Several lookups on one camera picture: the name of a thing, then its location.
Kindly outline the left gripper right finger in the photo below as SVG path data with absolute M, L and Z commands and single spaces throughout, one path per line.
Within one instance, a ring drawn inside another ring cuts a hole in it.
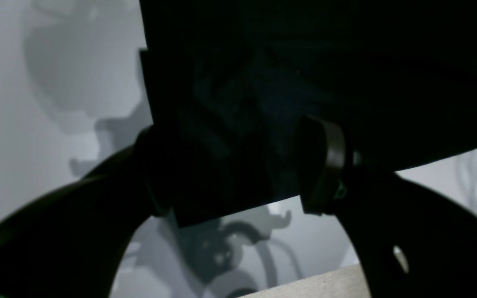
M 477 217 L 394 172 L 363 163 L 340 126 L 299 120 L 303 211 L 334 215 L 373 298 L 477 298 Z

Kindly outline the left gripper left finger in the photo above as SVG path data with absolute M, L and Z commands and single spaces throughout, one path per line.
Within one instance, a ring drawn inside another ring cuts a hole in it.
M 0 221 L 0 296 L 108 298 L 136 230 L 169 208 L 151 189 L 158 128 Z

